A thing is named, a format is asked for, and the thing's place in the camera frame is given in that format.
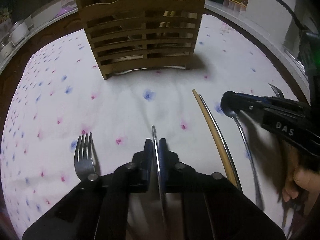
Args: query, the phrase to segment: white floral tablecloth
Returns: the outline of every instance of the white floral tablecloth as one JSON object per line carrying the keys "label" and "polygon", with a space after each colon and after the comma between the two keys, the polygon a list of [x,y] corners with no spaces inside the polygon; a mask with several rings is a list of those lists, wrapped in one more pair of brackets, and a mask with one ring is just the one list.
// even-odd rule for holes
{"label": "white floral tablecloth", "polygon": [[[182,162],[201,173],[225,174],[192,89],[211,109],[244,194],[255,202],[249,159],[235,122],[220,109],[221,96],[227,90],[273,96],[271,83],[286,98],[296,98],[255,45],[210,15],[203,15],[190,64],[189,71],[136,71],[104,80],[84,30],[51,42],[31,57],[12,99],[1,143],[4,198],[19,237],[79,183],[73,158],[82,133],[93,134],[102,175],[141,151],[145,139],[152,137],[152,125]],[[282,164],[276,140],[255,124],[245,130],[265,213],[281,226]]]}

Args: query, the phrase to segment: wooden basket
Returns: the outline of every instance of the wooden basket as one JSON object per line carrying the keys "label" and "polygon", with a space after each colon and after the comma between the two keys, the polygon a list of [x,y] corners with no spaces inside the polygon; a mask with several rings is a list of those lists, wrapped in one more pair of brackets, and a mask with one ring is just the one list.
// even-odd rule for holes
{"label": "wooden basket", "polygon": [[[195,48],[204,1],[76,3],[92,52],[107,79],[135,69],[185,67]],[[174,11],[175,16],[163,16],[166,10]]]}

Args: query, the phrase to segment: fork tine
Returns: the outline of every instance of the fork tine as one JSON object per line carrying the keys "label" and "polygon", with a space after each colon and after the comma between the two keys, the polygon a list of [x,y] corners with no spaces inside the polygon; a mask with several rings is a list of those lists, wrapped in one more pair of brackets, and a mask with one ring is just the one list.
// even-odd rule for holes
{"label": "fork tine", "polygon": [[88,159],[92,158],[92,133],[89,135],[89,143],[88,143]]}
{"label": "fork tine", "polygon": [[79,150],[79,161],[83,161],[84,134],[81,136],[81,144]]}
{"label": "fork tine", "polygon": [[85,134],[85,139],[84,139],[84,147],[83,147],[83,159],[87,160],[88,159],[88,134]]}
{"label": "fork tine", "polygon": [[79,136],[78,138],[78,142],[76,145],[76,151],[75,151],[75,163],[77,163],[79,161],[79,147],[80,147],[80,140],[81,140],[81,136]]}

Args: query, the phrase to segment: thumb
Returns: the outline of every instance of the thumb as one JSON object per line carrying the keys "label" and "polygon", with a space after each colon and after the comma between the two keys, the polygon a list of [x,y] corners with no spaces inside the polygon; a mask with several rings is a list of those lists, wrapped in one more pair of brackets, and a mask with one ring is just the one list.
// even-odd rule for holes
{"label": "thumb", "polygon": [[307,191],[320,190],[320,174],[306,170],[301,166],[294,171],[295,183]]}

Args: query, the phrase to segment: spoon handle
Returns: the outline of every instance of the spoon handle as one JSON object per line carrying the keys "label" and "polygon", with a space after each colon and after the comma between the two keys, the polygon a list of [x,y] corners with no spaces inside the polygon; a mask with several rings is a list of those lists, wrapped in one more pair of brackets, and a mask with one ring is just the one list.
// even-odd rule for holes
{"label": "spoon handle", "polygon": [[257,171],[254,166],[254,162],[253,162],[253,158],[252,158],[252,154],[251,154],[251,151],[249,148],[248,141],[245,137],[244,131],[243,131],[242,126],[241,126],[240,122],[238,121],[238,119],[236,117],[232,117],[232,119],[235,120],[235,122],[238,126],[238,129],[241,133],[241,136],[242,136],[242,139],[244,142],[245,149],[246,149],[248,156],[249,156],[250,165],[251,165],[251,169],[252,169],[252,173],[253,173],[254,188],[255,188],[255,192],[256,192],[256,205],[260,210],[264,211],[264,204],[263,204],[263,200],[262,200],[262,194],[261,194],[261,189],[260,189],[260,185],[259,185],[259,181],[258,181]]}

